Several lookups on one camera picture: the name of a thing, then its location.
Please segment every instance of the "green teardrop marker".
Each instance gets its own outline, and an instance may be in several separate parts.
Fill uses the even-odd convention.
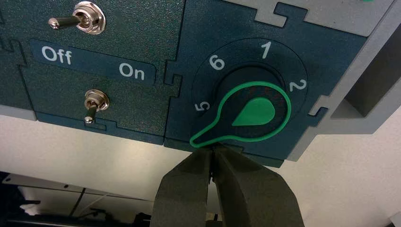
[[[247,88],[247,87],[252,87],[252,86],[266,86],[266,87],[270,87],[276,91],[278,91],[281,95],[283,95],[284,99],[285,99],[285,103],[287,105],[287,114],[283,120],[283,122],[281,123],[281,125],[276,128],[274,131],[260,136],[260,137],[256,137],[256,138],[243,138],[243,137],[239,137],[239,136],[235,136],[235,135],[222,135],[220,137],[208,140],[208,141],[204,141],[201,143],[195,143],[194,141],[200,137],[201,135],[203,135],[205,132],[209,131],[211,128],[213,128],[218,121],[220,120],[220,115],[221,115],[221,109],[224,106],[224,103],[226,103],[226,101],[228,100],[228,98],[230,98],[230,96],[232,96],[235,92]],[[202,130],[200,130],[199,132],[197,132],[195,135],[193,135],[190,140],[189,143],[191,144],[191,146],[193,146],[194,148],[200,148],[215,142],[219,142],[222,140],[238,140],[241,142],[259,142],[262,140],[266,140],[274,135],[276,135],[277,133],[279,133],[281,130],[283,130],[283,128],[286,126],[287,122],[289,121],[289,118],[291,116],[291,101],[289,99],[289,97],[287,96],[287,94],[285,93],[285,91],[283,89],[281,89],[279,86],[269,83],[269,82],[265,82],[265,81],[252,81],[252,82],[247,82],[247,83],[243,83],[238,85],[237,87],[231,89],[220,101],[220,103],[218,104],[218,108],[217,108],[217,112],[216,112],[216,118],[213,120],[212,123],[210,123],[208,126],[206,126],[205,128],[203,128]]]
[[[273,120],[276,114],[270,100],[258,97],[250,100],[236,117],[232,126],[264,125]]]

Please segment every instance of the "dial number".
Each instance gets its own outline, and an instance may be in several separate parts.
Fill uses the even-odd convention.
[[[209,59],[209,63],[215,70],[222,70],[226,65],[222,59],[218,58],[217,55],[212,55]]]
[[[298,84],[296,84],[296,83],[294,83],[294,82],[291,82],[291,83],[289,84],[289,91],[290,91],[290,92],[294,91],[294,88],[296,88],[296,89],[298,89],[298,90],[303,90],[303,89],[306,88],[306,80],[302,79],[302,80],[300,80],[299,82],[301,82],[302,85],[298,85]]]
[[[210,104],[208,102],[201,102],[198,106],[198,104],[195,104],[195,110],[196,111],[205,111],[210,109]]]
[[[270,50],[270,46],[271,46],[271,42],[268,42],[268,43],[262,45],[262,48],[264,48],[264,53],[262,56],[263,59],[266,59],[267,54],[269,53],[269,50]]]

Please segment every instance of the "rotary knob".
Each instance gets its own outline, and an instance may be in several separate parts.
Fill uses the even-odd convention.
[[[190,144],[223,140],[258,142],[279,133],[291,117],[291,102],[274,71],[244,66],[218,84],[216,102],[193,126]]]

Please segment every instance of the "white ceiling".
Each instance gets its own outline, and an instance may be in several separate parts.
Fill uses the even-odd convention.
[[[401,211],[401,109],[374,135],[320,135],[298,162],[272,168],[307,227],[384,227]],[[0,116],[0,171],[153,200],[189,152]],[[209,210],[217,209],[210,187]]]

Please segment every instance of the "toggle switch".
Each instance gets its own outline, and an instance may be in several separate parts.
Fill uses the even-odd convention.
[[[72,16],[50,18],[48,24],[54,30],[76,26],[79,30],[97,35],[105,30],[106,18],[102,10],[90,1],[78,3]]]
[[[97,112],[109,108],[110,100],[103,91],[98,89],[90,89],[85,93],[84,105],[87,109],[84,122],[85,124],[92,124],[95,122],[95,115]]]

